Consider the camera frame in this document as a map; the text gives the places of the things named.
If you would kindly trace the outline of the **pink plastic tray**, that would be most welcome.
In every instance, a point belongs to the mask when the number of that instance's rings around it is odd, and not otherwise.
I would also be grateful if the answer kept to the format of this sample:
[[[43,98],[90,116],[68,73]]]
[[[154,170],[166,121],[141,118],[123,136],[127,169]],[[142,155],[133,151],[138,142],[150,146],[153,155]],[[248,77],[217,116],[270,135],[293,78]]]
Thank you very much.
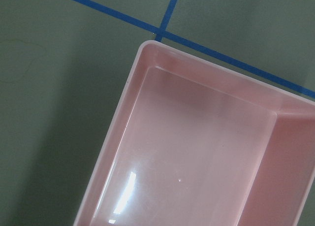
[[[141,44],[77,226],[295,226],[315,178],[315,104]]]

